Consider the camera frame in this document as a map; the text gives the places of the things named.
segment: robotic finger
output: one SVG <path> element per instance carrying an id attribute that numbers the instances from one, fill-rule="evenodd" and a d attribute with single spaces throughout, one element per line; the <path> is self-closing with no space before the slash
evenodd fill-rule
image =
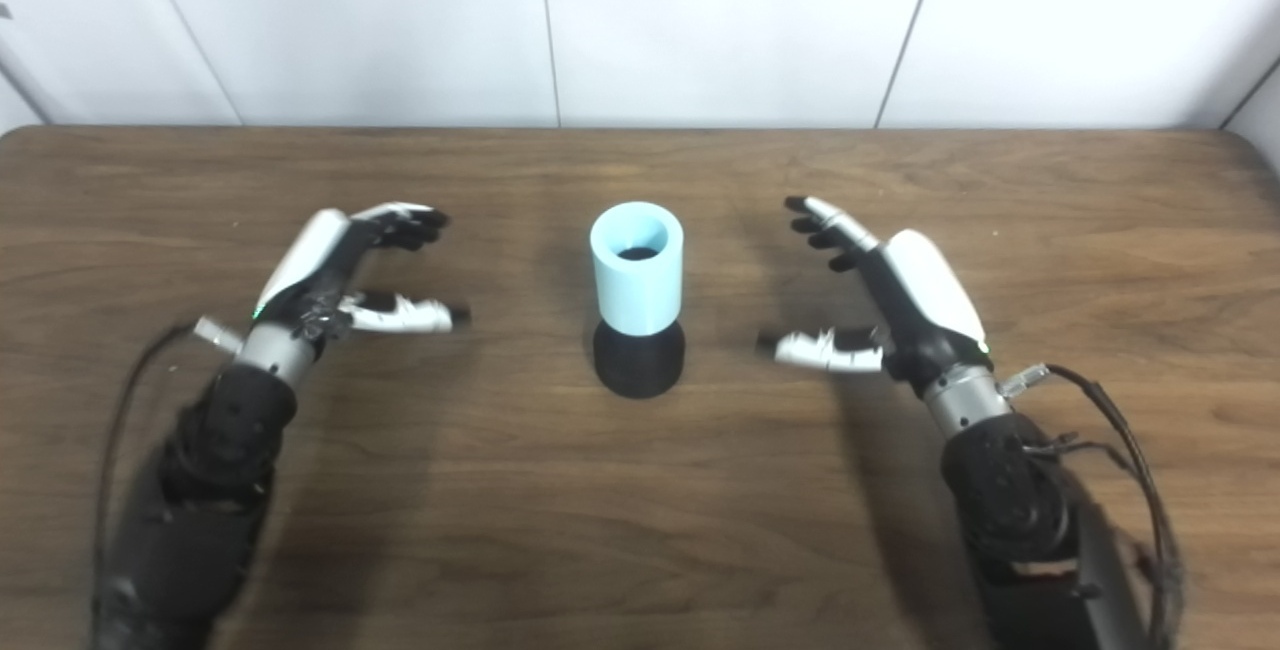
<path id="1" fill-rule="evenodd" d="M 790 211 L 804 212 L 808 216 L 791 223 L 791 228 L 795 232 L 813 235 L 809 244 L 813 244 L 814 248 L 841 246 L 841 248 L 856 253 L 869 253 L 879 244 L 876 235 L 854 220 L 849 212 L 837 209 L 836 205 L 827 203 L 826 200 L 792 194 L 786 198 L 786 205 Z"/>
<path id="2" fill-rule="evenodd" d="M 827 372 L 881 372 L 884 349 L 876 343 L 876 328 L 840 330 L 828 328 L 818 337 L 791 331 L 785 337 L 762 333 L 760 353 L 781 363 L 823 369 Z"/>
<path id="3" fill-rule="evenodd" d="M 352 330 L 365 331 L 453 331 L 471 319 L 470 308 L 449 307 L 439 299 L 415 303 L 402 294 L 375 290 L 347 296 L 338 310 L 351 316 Z"/>
<path id="4" fill-rule="evenodd" d="M 440 230 L 449 223 L 449 216 L 430 207 L 416 203 L 380 203 L 375 207 L 352 214 L 352 221 L 375 223 L 380 235 L 374 241 L 375 248 L 419 250 L 422 244 L 440 239 Z"/>

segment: blue cylinder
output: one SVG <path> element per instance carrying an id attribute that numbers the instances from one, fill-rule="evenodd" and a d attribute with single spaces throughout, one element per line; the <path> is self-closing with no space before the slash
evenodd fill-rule
<path id="1" fill-rule="evenodd" d="M 685 229 L 654 203 L 607 209 L 591 226 L 600 316 L 623 335 L 648 337 L 680 316 Z"/>

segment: wooden table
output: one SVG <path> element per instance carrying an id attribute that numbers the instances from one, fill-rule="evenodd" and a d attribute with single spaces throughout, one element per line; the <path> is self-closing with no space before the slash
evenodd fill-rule
<path id="1" fill-rule="evenodd" d="M 865 322 L 786 194 L 932 235 L 1000 371 L 1056 360 L 1126 411 L 1189 564 L 1183 647 L 1280 635 L 1280 193 L 1219 132 L 31 129 L 0 145 L 0 645 L 78 647 L 102 432 L 159 328 L 238 322 L 316 209 L 456 218 L 367 285 L 471 331 L 334 345 L 287 432 L 236 650 L 979 647 L 941 440 L 910 392 L 753 353 Z M 687 237 L 685 377 L 603 390 L 586 232 Z M 118 486 L 219 358 L 147 376 Z M 1106 439 L 1068 386 L 1020 403 Z M 1138 491 L 1075 467 L 1146 536 Z"/>

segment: cable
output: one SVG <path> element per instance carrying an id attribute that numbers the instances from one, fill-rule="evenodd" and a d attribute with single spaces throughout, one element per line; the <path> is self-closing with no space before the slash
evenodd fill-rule
<path id="1" fill-rule="evenodd" d="M 1165 511 L 1165 503 L 1161 500 L 1156 481 L 1151 476 L 1147 458 L 1143 456 L 1133 430 L 1129 429 L 1124 413 L 1106 394 L 1106 390 L 1102 390 L 1101 385 L 1062 366 L 1048 363 L 1046 367 L 1053 375 L 1079 386 L 1080 392 L 1084 392 L 1084 397 L 1093 400 L 1102 416 L 1107 418 L 1120 440 L 1124 441 L 1125 449 L 1129 450 L 1129 457 L 1133 459 L 1130 470 L 1147 499 L 1147 508 L 1151 512 L 1151 532 L 1155 540 L 1156 557 L 1152 572 L 1155 581 L 1151 587 L 1151 621 L 1147 638 L 1155 650 L 1171 650 L 1178 637 L 1178 626 L 1183 612 L 1181 554 L 1178 549 L 1178 540 L 1174 537 L 1169 513 Z"/>
<path id="2" fill-rule="evenodd" d="M 1079 432 L 1062 432 L 1062 435 L 1056 436 L 1048 445 L 1024 445 L 1023 450 L 1028 456 L 1038 458 L 1061 458 L 1062 456 L 1079 453 L 1079 450 L 1102 450 L 1106 453 L 1107 459 L 1111 459 L 1112 464 L 1128 473 L 1129 477 L 1138 480 L 1138 472 L 1134 471 L 1129 459 L 1125 459 L 1120 454 L 1120 450 L 1106 444 L 1106 441 L 1076 440 L 1079 436 Z"/>
<path id="3" fill-rule="evenodd" d="M 90 596 L 92 598 L 90 603 L 90 646 L 93 646 L 99 632 L 99 609 L 101 604 L 101 598 L 99 591 L 102 587 L 102 575 L 105 572 L 106 564 L 106 521 L 110 512 L 111 503 L 111 485 L 114 484 L 113 476 L 115 473 L 115 454 L 120 445 L 120 436 L 124 432 L 124 421 L 128 418 L 131 406 L 133 404 L 133 390 L 137 389 L 138 381 L 142 377 L 142 372 L 156 360 L 161 351 L 165 351 L 169 345 L 173 345 L 183 337 L 188 337 L 196 329 L 196 322 L 183 322 L 183 325 L 175 325 L 165 330 L 164 334 L 156 335 L 142 349 L 138 358 L 133 362 L 133 369 L 129 371 L 128 377 L 124 380 L 124 386 L 120 390 L 120 399 L 115 403 L 114 413 L 111 415 L 111 425 L 106 431 L 106 440 L 102 444 L 102 463 L 99 467 L 97 479 L 97 499 L 95 502 L 93 509 L 93 572 L 92 582 L 93 586 L 90 590 Z"/>

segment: cup opening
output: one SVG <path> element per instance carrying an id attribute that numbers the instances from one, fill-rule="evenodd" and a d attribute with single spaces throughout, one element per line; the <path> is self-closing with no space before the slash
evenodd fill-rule
<path id="1" fill-rule="evenodd" d="M 608 225 L 604 244 L 625 261 L 646 261 L 667 250 L 667 225 L 659 218 L 630 216 Z"/>

